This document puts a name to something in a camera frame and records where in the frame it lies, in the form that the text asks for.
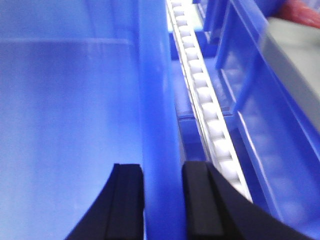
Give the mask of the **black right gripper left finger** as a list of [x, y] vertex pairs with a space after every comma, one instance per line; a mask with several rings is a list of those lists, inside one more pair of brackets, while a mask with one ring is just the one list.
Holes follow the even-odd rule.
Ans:
[[142, 240], [144, 175], [139, 164], [114, 164], [91, 207], [67, 240]]

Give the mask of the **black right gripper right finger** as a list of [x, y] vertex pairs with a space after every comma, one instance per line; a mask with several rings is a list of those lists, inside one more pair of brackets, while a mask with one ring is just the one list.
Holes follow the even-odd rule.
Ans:
[[242, 196], [208, 162], [182, 166], [190, 240], [307, 240]]

